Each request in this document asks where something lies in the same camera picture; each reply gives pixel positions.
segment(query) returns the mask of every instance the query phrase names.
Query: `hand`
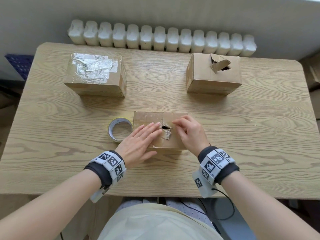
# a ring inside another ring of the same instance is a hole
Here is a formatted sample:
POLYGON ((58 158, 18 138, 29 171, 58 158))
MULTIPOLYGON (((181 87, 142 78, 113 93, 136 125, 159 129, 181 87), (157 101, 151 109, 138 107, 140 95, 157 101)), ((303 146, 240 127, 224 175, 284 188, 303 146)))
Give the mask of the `hand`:
POLYGON ((118 145, 115 151, 120 154, 127 169, 157 154, 155 151, 146 152, 146 149, 161 132, 160 122, 141 125, 118 145))
POLYGON ((198 121, 190 115, 184 115, 172 121, 186 148, 196 157, 206 147, 210 146, 206 133, 198 121))

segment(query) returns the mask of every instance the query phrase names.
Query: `clear tape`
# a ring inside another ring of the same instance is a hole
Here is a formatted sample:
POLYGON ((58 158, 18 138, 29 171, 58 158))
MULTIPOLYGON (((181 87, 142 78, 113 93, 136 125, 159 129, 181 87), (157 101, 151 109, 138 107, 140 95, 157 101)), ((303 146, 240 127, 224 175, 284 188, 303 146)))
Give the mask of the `clear tape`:
POLYGON ((130 125, 131 127, 131 132, 133 130, 133 126, 131 124, 131 122, 126 119, 126 118, 115 118, 114 120, 112 120, 109 125, 108 125, 108 135, 110 136, 110 138, 115 141, 115 142, 121 142, 122 140, 117 140, 114 136, 113 136, 113 128, 115 127, 115 125, 119 124, 120 122, 126 122, 130 125))

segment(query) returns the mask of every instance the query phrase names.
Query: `floor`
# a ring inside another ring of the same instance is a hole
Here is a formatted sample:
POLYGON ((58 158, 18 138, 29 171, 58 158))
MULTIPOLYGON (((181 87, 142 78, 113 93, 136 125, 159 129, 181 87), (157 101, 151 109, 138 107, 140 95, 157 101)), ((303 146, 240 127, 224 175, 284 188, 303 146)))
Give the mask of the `floor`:
MULTIPOLYGON (((0 93, 0 158, 2 156, 18 101, 0 93)), ((0 194, 0 219, 24 206, 37 195, 0 194)), ((106 196, 96 204, 88 200, 62 231, 65 240, 95 240, 120 205, 122 197, 106 196)))

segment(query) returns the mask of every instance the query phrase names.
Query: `forearm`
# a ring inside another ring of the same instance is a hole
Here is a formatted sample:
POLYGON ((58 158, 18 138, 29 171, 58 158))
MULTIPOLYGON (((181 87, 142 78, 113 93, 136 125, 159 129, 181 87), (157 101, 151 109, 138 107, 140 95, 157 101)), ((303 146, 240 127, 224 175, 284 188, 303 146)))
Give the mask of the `forearm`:
POLYGON ((238 171, 222 187, 259 240, 320 239, 320 234, 238 171))
POLYGON ((54 239, 101 186, 83 170, 0 221, 0 239, 54 239))

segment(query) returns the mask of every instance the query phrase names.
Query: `white wall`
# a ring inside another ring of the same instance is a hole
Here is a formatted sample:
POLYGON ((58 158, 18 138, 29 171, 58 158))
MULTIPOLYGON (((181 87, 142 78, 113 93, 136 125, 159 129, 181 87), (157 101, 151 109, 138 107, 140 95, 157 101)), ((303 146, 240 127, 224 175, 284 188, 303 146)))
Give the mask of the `white wall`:
POLYGON ((6 53, 70 43, 73 19, 252 34, 255 57, 298 60, 320 48, 319 10, 306 0, 1 0, 0 78, 21 80, 6 53))

